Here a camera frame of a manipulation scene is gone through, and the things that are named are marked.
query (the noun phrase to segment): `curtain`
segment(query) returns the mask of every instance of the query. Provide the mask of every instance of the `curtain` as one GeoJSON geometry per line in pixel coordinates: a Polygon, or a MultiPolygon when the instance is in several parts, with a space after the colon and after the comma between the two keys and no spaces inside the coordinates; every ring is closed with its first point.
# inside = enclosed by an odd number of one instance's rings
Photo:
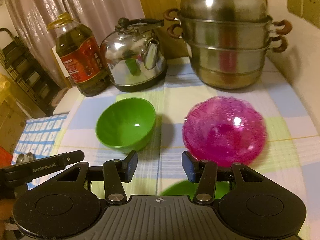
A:
{"type": "Polygon", "coordinates": [[[144,18],[140,0],[5,0],[12,22],[30,52],[61,87],[64,80],[51,53],[57,38],[46,25],[63,12],[92,29],[98,45],[121,17],[144,18]]]}

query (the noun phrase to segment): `stainless steel kettle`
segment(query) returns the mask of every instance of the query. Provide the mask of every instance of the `stainless steel kettle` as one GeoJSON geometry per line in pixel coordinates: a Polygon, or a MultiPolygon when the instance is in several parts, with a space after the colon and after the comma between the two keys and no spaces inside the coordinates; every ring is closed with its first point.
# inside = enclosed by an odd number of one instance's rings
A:
{"type": "Polygon", "coordinates": [[[163,25],[163,20],[119,19],[115,31],[100,46],[116,88],[124,92],[139,91],[164,78],[166,62],[154,32],[163,25]]]}

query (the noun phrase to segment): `metal screw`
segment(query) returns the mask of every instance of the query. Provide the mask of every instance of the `metal screw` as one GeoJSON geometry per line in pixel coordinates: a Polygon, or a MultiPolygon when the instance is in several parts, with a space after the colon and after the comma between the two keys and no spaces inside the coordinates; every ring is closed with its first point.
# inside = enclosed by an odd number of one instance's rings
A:
{"type": "Polygon", "coordinates": [[[124,199],[124,196],[122,194],[119,194],[119,193],[113,193],[113,194],[110,194],[108,196],[108,199],[110,199],[111,201],[120,201],[120,200],[123,200],[124,199]]]}
{"type": "Polygon", "coordinates": [[[212,197],[207,194],[207,193],[201,193],[201,194],[198,194],[196,196],[197,200],[201,201],[201,202],[204,202],[204,201],[209,201],[212,199],[212,197]]]}

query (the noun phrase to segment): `crosshair marking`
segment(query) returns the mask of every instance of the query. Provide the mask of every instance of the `crosshair marking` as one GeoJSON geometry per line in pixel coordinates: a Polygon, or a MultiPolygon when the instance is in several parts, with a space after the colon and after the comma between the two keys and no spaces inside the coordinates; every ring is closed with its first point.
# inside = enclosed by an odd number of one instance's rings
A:
{"type": "Polygon", "coordinates": [[[157,201],[158,203],[162,203],[162,202],[165,201],[165,200],[164,200],[163,198],[157,198],[156,201],[157,201]]]}

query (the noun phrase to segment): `red object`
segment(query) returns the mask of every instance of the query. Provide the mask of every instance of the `red object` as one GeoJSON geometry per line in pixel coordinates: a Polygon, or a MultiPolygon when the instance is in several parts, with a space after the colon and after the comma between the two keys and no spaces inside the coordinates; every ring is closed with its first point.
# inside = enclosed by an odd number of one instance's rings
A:
{"type": "Polygon", "coordinates": [[[183,142],[198,160],[248,165],[266,143],[263,117],[244,100],[213,97],[194,106],[186,119],[183,142]]]}
{"type": "Polygon", "coordinates": [[[100,49],[94,37],[87,38],[79,49],[61,57],[75,83],[94,77],[103,67],[100,49]]]}
{"type": "Polygon", "coordinates": [[[0,168],[10,166],[12,155],[0,146],[0,168]]]}

